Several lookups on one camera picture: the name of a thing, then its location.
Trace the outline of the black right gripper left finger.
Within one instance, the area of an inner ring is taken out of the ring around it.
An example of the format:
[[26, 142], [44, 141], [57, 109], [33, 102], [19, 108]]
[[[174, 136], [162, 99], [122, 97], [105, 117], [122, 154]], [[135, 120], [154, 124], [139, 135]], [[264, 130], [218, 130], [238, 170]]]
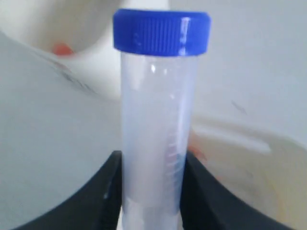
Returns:
[[114, 151], [75, 194], [19, 230], [115, 230], [122, 205], [122, 153]]

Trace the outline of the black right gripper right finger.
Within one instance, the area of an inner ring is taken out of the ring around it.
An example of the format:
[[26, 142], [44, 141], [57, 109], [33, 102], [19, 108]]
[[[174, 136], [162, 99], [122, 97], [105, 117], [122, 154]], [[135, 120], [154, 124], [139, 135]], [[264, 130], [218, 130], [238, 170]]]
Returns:
[[185, 230], [286, 230], [227, 190], [191, 153], [186, 155], [180, 201]]

